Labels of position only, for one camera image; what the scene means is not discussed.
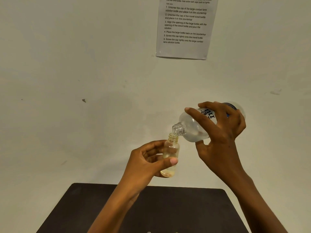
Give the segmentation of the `white printed instruction sheet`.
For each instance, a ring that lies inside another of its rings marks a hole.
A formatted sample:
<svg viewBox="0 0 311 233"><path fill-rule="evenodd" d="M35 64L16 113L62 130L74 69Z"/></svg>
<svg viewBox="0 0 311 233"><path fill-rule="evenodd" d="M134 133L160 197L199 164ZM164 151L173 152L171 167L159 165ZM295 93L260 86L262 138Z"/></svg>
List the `white printed instruction sheet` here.
<svg viewBox="0 0 311 233"><path fill-rule="evenodd" d="M219 0L159 0L156 57L206 60Z"/></svg>

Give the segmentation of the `person's left hand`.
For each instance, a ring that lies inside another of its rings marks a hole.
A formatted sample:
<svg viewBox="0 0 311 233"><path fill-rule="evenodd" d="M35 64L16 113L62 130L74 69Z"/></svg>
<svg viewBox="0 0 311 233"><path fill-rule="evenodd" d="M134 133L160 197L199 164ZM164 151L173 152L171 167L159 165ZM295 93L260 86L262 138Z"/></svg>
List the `person's left hand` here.
<svg viewBox="0 0 311 233"><path fill-rule="evenodd" d="M161 172L153 173L149 157L162 157L166 140L157 140L146 143L131 151L124 174L119 183L146 187L154 176L163 177Z"/></svg>

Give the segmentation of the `person's right hand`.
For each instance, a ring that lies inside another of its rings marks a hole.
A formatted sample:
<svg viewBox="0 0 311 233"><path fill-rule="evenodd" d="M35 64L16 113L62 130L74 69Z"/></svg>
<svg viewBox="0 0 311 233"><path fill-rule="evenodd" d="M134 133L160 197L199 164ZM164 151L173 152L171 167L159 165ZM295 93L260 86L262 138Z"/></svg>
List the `person's right hand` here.
<svg viewBox="0 0 311 233"><path fill-rule="evenodd" d="M240 123L239 110L235 110L235 134L220 131L218 134L209 134L213 142L212 164L207 167L217 175L225 184L233 178L246 176L237 152L235 139L238 137L238 126ZM185 108L195 121L199 122L200 117L207 118L194 108Z"/></svg>

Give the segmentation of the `large clear plastic bottle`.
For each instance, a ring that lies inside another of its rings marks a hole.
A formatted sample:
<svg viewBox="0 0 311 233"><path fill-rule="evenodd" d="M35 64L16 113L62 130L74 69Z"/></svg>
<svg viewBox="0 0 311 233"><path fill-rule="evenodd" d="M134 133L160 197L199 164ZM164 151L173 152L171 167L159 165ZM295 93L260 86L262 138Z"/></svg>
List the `large clear plastic bottle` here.
<svg viewBox="0 0 311 233"><path fill-rule="evenodd" d="M228 105L234 110L239 109L244 118L246 118L243 107L238 103L229 101L224 102L223 104ZM213 110L209 108L197 108L196 110L209 118L214 124L217 123L215 112ZM179 117L178 123L172 126L172 133L174 133L175 136L182 136L185 140L193 143L209 138L208 133L186 112L183 112Z"/></svg>

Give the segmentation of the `person's right forearm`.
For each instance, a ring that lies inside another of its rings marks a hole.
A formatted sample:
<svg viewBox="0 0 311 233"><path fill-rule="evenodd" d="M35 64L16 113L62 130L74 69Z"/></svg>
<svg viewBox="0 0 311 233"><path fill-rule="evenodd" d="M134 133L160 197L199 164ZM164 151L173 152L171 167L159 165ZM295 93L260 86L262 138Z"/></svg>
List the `person's right forearm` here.
<svg viewBox="0 0 311 233"><path fill-rule="evenodd" d="M249 176L231 178L226 184L237 197L251 233L288 233Z"/></svg>

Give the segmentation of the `person's left forearm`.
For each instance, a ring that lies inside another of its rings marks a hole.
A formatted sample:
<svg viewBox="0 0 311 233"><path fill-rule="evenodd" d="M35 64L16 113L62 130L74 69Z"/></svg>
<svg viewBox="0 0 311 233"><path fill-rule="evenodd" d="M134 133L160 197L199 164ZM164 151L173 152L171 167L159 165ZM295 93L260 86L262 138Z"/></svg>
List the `person's left forearm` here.
<svg viewBox="0 0 311 233"><path fill-rule="evenodd" d="M144 188L119 183L87 233L118 233L126 213Z"/></svg>

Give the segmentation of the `small clear travel bottle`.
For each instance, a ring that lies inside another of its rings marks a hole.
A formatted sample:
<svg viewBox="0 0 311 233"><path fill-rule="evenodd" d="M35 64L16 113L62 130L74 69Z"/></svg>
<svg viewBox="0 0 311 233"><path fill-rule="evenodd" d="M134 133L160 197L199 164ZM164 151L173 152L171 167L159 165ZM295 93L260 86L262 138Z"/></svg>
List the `small clear travel bottle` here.
<svg viewBox="0 0 311 233"><path fill-rule="evenodd" d="M178 158L179 149L180 149L178 139L179 137L177 136L177 134L175 133L169 134L169 137L164 144L164 149L163 149L163 154L162 154L163 159L168 158L168 157ZM162 170L161 175L166 178L173 177L175 175L175 171L176 171L176 165L173 165L169 168Z"/></svg>

